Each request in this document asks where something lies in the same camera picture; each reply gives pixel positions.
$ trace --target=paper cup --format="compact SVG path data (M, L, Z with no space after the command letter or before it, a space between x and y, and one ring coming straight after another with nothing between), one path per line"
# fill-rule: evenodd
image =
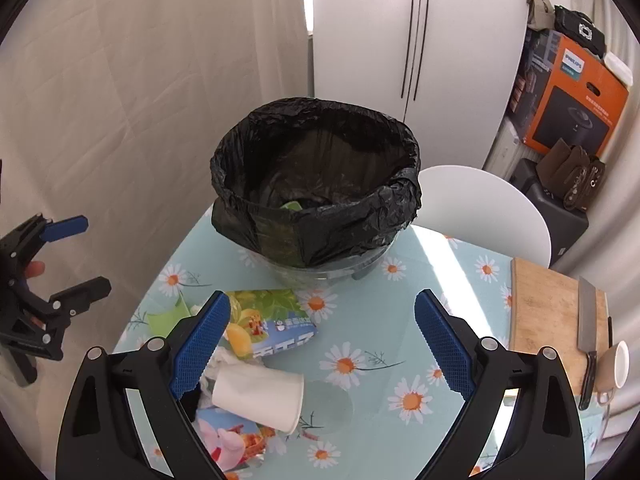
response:
M246 363L220 363L211 402L263 426L291 434L298 426L305 378Z
M628 374L629 348L620 341L604 352L596 366L595 389L601 406L612 401L615 391L625 385Z

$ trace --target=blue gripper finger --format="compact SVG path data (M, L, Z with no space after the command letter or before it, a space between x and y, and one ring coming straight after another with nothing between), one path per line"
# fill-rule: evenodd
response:
M174 359L174 376L169 388L177 400L180 400L185 392L190 392L197 386L213 351L225 333L231 317L228 296L216 291L206 301L198 315L200 319L197 325Z
M436 358L449 388L469 400L476 385L471 375L473 361L449 321L436 306L437 298L422 291L415 298L415 322Z
M86 216L74 216L66 220L61 220L60 222L47 224L40 235L40 240L43 242L55 242L68 236L84 233L88 228L89 221L86 219Z

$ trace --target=daisy print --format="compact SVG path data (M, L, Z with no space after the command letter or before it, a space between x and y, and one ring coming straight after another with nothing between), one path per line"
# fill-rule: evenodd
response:
M338 465L336 458L340 457L340 451L337 447L332 446L330 442L318 442L318 444L312 444L309 446L306 455L309 458L309 462L312 462L314 467L320 469L326 469L328 467Z
M440 383L444 382L444 375L438 365L433 365L429 368L427 372L427 382L429 384L435 384L436 386L440 386Z
M201 305L192 305L189 307L189 312L191 312L192 316L197 316L199 311L202 310L202 307L204 306L204 304Z
M382 272L388 280L394 280L395 282L397 282L398 280L402 280L404 278L403 271L406 270L406 265L404 265L402 261L398 260L397 258L386 256L380 267L382 268Z
M177 296L180 290L184 286L184 282L187 280L187 272L180 268L180 264L175 266L169 264L158 276L158 281L162 283L160 285L160 292L169 298Z
M138 339L136 339L136 350L140 350L149 339L150 338L143 336L140 336Z
M389 411L400 410L400 419L409 425L412 416L422 424L424 422L423 415L433 413L427 403L433 400L433 397L427 396L427 386L420 384L420 375L416 375L414 382L409 387L407 380L402 378L398 383L394 393L395 397L389 397Z
M251 478L254 474L251 471L226 471L225 478L226 480L241 480L244 478Z
M469 476L477 475L479 472L491 467L492 463L493 461L490 457L479 458Z
M320 361L320 369L331 370L326 377L327 382L340 386L343 390L348 390L351 385L360 386L358 376L366 373L360 369L365 361L362 350L358 348L351 352L351 343L347 342L342 344L342 351L334 345L324 355L329 361Z
M507 310L511 309L511 305L513 304L513 298L511 297L511 289L505 283L500 286L500 292L502 293L502 299L504 300L504 307Z
M314 435L313 433L310 433L310 431L322 430L324 428L324 426L317 426L315 424L314 415L315 415L315 412L311 412L309 416L305 416L304 418L302 414L300 415L300 420L298 421L298 427L296 428L298 430L298 438L303 436L305 438L308 438L309 440L313 440L314 442L317 442L318 440L320 440L320 437L318 437L317 435Z
M486 282L491 283L491 280L494 282L498 281L498 272L500 271L500 267L495 264L495 260L490 260L488 256L479 256L476 260L476 272L480 274L480 279L485 280Z
M242 247L238 249L238 254L240 255L240 262L244 264L245 267L249 267L250 269L255 268L256 259L249 249Z
M268 426L260 426L260 434L267 441L267 451L269 453L277 453L280 456L287 452L287 444L273 428Z
M451 314L451 309L449 307L449 300L444 295L444 292L440 295L440 304L444 307L444 310L447 311L447 314Z
M447 239L447 242L449 242L449 245L454 249L457 249L458 244L461 243L460 240L458 240L457 238L454 238L453 236L447 236L447 235L443 235L443 236Z
M147 449L146 456L152 463L164 462L164 455L162 454L162 450L158 446L150 446Z
M320 324L322 320L327 320L334 308L337 306L335 299L337 294L331 294L329 289L322 290L299 290L296 292L298 302L302 309L312 318L315 324Z

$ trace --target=orange box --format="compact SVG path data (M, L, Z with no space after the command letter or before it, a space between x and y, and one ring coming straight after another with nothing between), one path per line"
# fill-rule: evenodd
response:
M601 60L575 41L555 30L528 30L507 114L537 152L563 138L600 156L627 97Z

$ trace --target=white curtain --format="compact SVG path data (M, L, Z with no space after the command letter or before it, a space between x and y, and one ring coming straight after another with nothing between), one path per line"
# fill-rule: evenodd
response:
M582 275L606 291L614 342L628 343L631 367L627 384L610 406L604 439L596 447L588 478L612 455L640 409L640 45L611 0L572 0L604 32L610 51L634 72L635 86L607 146L606 181L588 211L589 228L555 265Z
M18 390L0 369L0 410L44 471L84 352L113 348L212 203L222 135L306 94L306 48L303 0L30 0L0 45L0 232L84 214L89 231L41 251L31 286L48 299L99 275L113 285L36 384Z

